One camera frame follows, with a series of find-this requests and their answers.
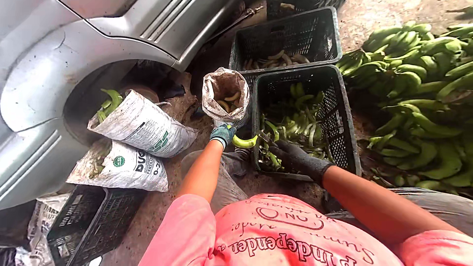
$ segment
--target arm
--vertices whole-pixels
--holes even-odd
[[[225,147],[230,144],[237,131],[234,127],[221,125],[210,134],[210,142],[192,164],[185,175],[177,198],[185,194],[203,197],[209,203],[217,187],[220,157]]]
[[[324,188],[384,243],[399,245],[431,230],[461,233],[402,196],[337,166],[323,175]]]
[[[347,172],[332,163],[308,156],[301,148],[277,142],[270,151],[283,164],[300,169],[323,186],[344,208],[384,243],[398,245],[409,237],[431,230],[461,233],[416,204],[386,188]]]

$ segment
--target pink t-shirt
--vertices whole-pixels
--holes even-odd
[[[407,239],[408,266],[473,265],[473,239],[428,231]],[[140,266],[156,265],[404,265],[366,232],[320,214],[286,195],[261,194],[224,207],[215,216],[197,195],[171,204]]]

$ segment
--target silver car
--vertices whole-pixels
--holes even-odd
[[[0,0],[0,209],[57,191],[88,150],[65,118],[85,77],[128,59],[183,71],[235,2]]]

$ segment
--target green logo on sack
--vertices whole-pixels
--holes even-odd
[[[115,159],[114,159],[115,167],[120,167],[124,164],[125,164],[125,158],[123,158],[122,156],[115,157]]]

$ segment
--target crate handle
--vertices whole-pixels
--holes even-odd
[[[271,33],[281,30],[284,30],[284,25],[274,26],[271,28]]]

